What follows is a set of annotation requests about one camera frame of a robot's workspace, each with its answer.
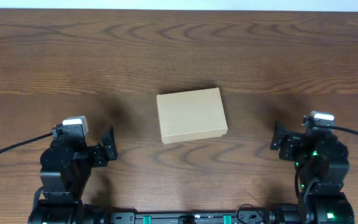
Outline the cardboard box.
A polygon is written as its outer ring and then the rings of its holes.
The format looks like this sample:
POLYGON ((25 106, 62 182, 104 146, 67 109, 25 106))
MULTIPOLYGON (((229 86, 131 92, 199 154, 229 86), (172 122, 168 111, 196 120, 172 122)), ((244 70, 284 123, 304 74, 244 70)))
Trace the cardboard box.
POLYGON ((228 131, 219 88, 157 95, 163 144, 218 138, 228 131))

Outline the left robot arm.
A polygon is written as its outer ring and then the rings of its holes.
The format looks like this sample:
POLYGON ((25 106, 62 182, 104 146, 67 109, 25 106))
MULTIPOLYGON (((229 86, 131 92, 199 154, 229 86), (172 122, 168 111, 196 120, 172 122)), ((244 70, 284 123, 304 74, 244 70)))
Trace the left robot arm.
POLYGON ((34 195, 29 223, 38 224, 192 224, 192 223, 297 223, 286 205, 255 208, 242 205, 235 212, 133 213, 113 212, 83 203, 81 197, 91 170, 117 159, 114 130, 109 128, 101 143, 88 146, 87 123, 65 120, 51 132, 50 147, 40 157, 42 187, 34 195))

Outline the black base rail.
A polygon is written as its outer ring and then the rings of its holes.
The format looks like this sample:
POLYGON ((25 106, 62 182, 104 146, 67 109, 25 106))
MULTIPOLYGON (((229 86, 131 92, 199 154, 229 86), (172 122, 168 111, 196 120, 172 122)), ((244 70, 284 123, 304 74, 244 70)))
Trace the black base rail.
POLYGON ((269 223, 263 211, 187 212, 187 213, 110 213, 110 224, 241 224, 269 223))

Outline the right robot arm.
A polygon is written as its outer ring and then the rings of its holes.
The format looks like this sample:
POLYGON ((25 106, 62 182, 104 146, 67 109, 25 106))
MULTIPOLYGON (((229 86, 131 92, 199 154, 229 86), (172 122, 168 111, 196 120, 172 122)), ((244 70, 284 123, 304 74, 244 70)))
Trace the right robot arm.
POLYGON ((277 122, 270 145, 281 160, 295 163, 299 223, 354 223, 350 202, 341 192, 349 171, 348 149, 332 131, 308 127, 304 134, 277 122))

